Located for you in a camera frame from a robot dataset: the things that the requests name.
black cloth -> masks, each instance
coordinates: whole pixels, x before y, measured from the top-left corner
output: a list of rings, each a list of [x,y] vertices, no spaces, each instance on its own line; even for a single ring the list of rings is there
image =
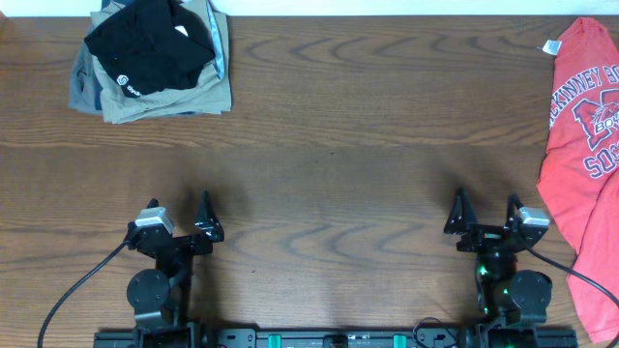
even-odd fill
[[[174,28],[179,25],[189,36]],[[202,20],[175,0],[136,0],[84,42],[130,98],[193,88],[204,64],[215,58]]]

green tape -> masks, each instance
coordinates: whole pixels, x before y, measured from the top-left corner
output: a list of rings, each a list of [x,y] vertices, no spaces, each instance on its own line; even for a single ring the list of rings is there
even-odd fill
[[[406,336],[394,334],[394,348],[406,348]]]
[[[281,336],[269,334],[269,348],[281,348]]]

red shirt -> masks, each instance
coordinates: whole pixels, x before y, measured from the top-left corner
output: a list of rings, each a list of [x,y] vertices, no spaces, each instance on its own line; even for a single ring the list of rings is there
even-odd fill
[[[550,135],[538,190],[576,252],[574,269],[619,295],[619,53],[606,29],[579,18],[558,39]],[[619,309],[568,276],[593,342],[619,332]]]

wooden table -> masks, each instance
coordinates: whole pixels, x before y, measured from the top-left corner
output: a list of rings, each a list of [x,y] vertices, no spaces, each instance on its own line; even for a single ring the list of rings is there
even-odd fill
[[[11,19],[0,34],[0,346],[33,347],[58,298],[122,241],[151,197],[193,232],[211,191],[226,241],[195,259],[192,314],[261,328],[412,327],[480,315],[474,255],[442,233],[466,186],[501,223],[535,184],[553,63],[573,17],[230,18],[233,110],[114,126],[69,110],[87,18]],[[615,39],[619,24],[601,18]],[[563,264],[556,228],[536,249]],[[572,325],[565,275],[548,323]],[[131,328],[123,251],[53,319],[46,347]]]

white background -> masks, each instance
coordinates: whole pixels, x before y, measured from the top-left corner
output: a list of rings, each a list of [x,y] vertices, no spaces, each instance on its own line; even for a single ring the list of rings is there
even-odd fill
[[[619,0],[211,0],[227,15],[619,15]],[[0,0],[7,16],[87,16],[101,0]]]

